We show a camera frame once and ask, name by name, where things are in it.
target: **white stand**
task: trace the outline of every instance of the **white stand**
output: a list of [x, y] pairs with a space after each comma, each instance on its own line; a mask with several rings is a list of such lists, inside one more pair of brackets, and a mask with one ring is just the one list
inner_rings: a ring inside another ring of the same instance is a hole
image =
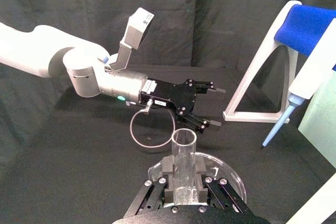
[[321, 224], [336, 211], [336, 174], [311, 197], [287, 224]]
[[274, 36], [280, 27], [283, 25], [290, 9], [293, 5], [301, 5], [299, 1], [289, 1], [280, 11], [273, 24], [268, 30], [264, 40], [262, 41], [256, 55], [254, 56], [250, 66], [248, 67], [242, 81], [240, 82], [235, 94], [233, 95], [229, 105], [223, 112], [225, 121], [240, 121], [240, 122], [263, 122], [263, 123], [276, 123], [285, 111], [288, 105], [288, 88], [293, 82], [295, 77], [296, 63], [298, 52], [292, 48], [287, 47], [288, 57], [285, 60], [285, 78], [281, 99], [281, 109], [277, 113], [260, 113], [260, 112], [236, 112], [243, 95], [245, 94], [248, 86], [251, 84], [253, 78], [265, 63], [270, 54], [279, 46], [283, 45], [274, 40]]

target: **clear plastic dish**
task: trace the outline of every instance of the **clear plastic dish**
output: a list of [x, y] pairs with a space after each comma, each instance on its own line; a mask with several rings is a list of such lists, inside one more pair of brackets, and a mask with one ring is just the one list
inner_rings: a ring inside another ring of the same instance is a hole
[[[206, 153], [196, 152], [195, 155], [204, 157], [207, 176], [211, 176], [214, 179], [226, 178], [230, 183], [230, 185], [241, 197], [241, 199], [246, 203], [246, 191], [243, 181], [228, 164], [226, 164], [219, 158], [211, 156]], [[156, 181], [161, 176], [162, 176], [162, 160], [148, 169], [149, 179]], [[194, 203], [198, 204], [199, 202], [197, 201], [197, 195], [194, 195], [193, 198], [195, 199]]]

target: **green led light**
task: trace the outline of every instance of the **green led light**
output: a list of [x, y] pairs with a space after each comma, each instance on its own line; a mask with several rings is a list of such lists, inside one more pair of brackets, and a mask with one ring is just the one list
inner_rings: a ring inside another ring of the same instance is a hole
[[120, 101], [125, 101], [125, 97], [122, 97], [121, 95], [117, 97]]

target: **black table surface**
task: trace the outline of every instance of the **black table surface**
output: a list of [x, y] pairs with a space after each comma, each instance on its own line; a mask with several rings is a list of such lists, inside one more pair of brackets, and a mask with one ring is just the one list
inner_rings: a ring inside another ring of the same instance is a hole
[[[240, 81], [236, 72], [131, 68], [174, 83], [187, 78], [214, 81], [226, 90], [225, 94], [209, 92], [197, 97], [194, 113], [222, 122], [218, 131], [207, 129], [197, 136], [197, 151], [222, 159], [240, 175], [247, 205], [255, 215], [285, 223], [335, 173], [290, 123], [260, 150], [273, 124], [224, 121], [223, 111]], [[247, 96], [239, 107], [258, 109]], [[0, 181], [0, 223], [108, 224], [122, 218], [147, 178], [148, 168], [171, 150], [170, 145], [147, 150], [133, 141], [129, 124], [137, 110], [137, 106], [127, 107], [105, 95], [81, 98], [69, 89]], [[165, 110], [139, 115], [134, 122], [134, 132], [144, 143], [165, 141], [171, 130]]]

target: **cable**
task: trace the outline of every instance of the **cable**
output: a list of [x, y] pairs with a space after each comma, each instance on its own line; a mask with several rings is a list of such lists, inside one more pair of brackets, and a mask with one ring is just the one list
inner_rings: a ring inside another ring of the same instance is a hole
[[[134, 140], [137, 144], [139, 144], [140, 146], [145, 147], [145, 148], [159, 148], [159, 147], [162, 147], [162, 146], [166, 145], [167, 143], [169, 143], [170, 140], [172, 139], [172, 137], [170, 137], [170, 139], [169, 139], [167, 142], [165, 142], [165, 143], [163, 143], [163, 144], [159, 144], [159, 145], [144, 145], [144, 144], [140, 143], [140, 142], [135, 138], [135, 136], [134, 136], [134, 134], [133, 134], [133, 130], [132, 130], [132, 128], [133, 128], [133, 121], [134, 121], [134, 119], [135, 119], [135, 117], [136, 117], [137, 115], [139, 115], [140, 113], [144, 113], [144, 112], [146, 112], [145, 109], [139, 110], [139, 111], [138, 111], [137, 113], [135, 113], [134, 116], [132, 117], [132, 120], [131, 120], [131, 123], [130, 123], [130, 132], [131, 132], [131, 136], [132, 136], [133, 140]], [[173, 113], [172, 113], [170, 110], [168, 110], [168, 112], [169, 112], [169, 114], [170, 114], [170, 116], [171, 116], [171, 118], [172, 118], [172, 120], [173, 120], [173, 132], [174, 132], [174, 131], [175, 131], [175, 118], [174, 118], [174, 116], [173, 116]]]

